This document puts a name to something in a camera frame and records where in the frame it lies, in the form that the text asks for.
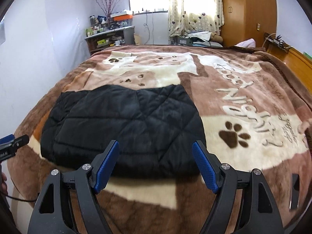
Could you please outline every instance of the bed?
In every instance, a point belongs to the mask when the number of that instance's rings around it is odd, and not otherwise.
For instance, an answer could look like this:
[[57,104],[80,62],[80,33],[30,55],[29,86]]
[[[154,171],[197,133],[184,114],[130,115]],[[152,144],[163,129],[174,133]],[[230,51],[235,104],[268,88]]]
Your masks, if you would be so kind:
[[[60,80],[15,132],[29,145],[8,160],[21,195],[34,199],[58,166],[42,156],[43,127],[59,96],[104,85],[132,90],[182,85],[202,120],[207,149],[237,170],[263,171],[283,225],[296,221],[311,199],[312,97],[286,65],[268,53],[229,47],[113,47],[94,54]],[[299,207],[290,208],[291,175],[300,176]],[[75,193],[73,210],[85,233]],[[97,196],[114,233],[199,233],[215,195],[200,175],[134,179],[113,176]],[[227,233],[235,227],[236,194]]]

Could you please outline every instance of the windowsill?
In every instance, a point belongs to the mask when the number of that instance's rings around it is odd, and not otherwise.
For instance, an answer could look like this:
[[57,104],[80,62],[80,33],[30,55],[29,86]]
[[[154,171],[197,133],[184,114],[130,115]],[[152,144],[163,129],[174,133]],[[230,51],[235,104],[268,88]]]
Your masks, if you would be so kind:
[[133,16],[145,15],[145,14],[154,14],[154,13],[168,13],[168,11],[149,11],[149,12],[136,13],[136,14],[133,14]]

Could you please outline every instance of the blue gripper pad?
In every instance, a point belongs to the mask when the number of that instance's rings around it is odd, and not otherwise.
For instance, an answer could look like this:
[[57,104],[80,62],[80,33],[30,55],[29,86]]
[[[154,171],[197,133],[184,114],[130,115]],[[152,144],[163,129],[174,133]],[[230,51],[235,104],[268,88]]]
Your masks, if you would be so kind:
[[210,189],[213,193],[217,194],[219,187],[216,183],[216,173],[213,170],[213,167],[209,163],[203,149],[199,146],[197,142],[193,143],[192,147],[193,157],[198,166],[202,178],[206,184],[206,187]]
[[115,142],[104,159],[99,171],[96,173],[96,184],[94,192],[98,194],[107,185],[107,182],[112,174],[117,158],[119,156],[119,143]]
[[12,134],[10,134],[10,135],[8,135],[8,136],[3,137],[2,139],[0,139],[0,145],[1,145],[1,144],[6,144],[6,143],[8,143],[8,142],[11,142],[11,141],[13,141],[14,139],[15,139],[15,136],[12,135]]

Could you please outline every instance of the wardrobe door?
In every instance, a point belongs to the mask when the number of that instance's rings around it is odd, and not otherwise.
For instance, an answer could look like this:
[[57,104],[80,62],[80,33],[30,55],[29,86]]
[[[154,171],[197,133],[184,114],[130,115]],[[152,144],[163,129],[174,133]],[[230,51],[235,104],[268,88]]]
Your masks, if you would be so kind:
[[256,47],[261,47],[264,33],[276,33],[276,28],[276,0],[246,0],[246,39],[253,38]]
[[245,40],[245,0],[223,0],[223,13],[223,46],[233,46]]

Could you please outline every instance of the paw print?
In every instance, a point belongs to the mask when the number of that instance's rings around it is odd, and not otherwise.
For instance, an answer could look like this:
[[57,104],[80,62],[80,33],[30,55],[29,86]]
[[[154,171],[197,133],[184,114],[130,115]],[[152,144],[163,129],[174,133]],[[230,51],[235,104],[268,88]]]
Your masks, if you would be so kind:
[[118,58],[118,59],[112,58],[112,59],[109,59],[108,61],[110,61],[110,63],[113,63],[113,62],[119,62],[120,60],[122,60],[122,58]]
[[229,146],[230,148],[236,148],[239,143],[244,148],[248,147],[248,143],[245,141],[250,139],[250,135],[247,133],[239,134],[239,131],[241,131],[242,129],[240,124],[234,124],[233,126],[231,122],[227,121],[225,123],[225,127],[227,128],[227,131],[219,131],[219,136],[227,144],[227,146]]

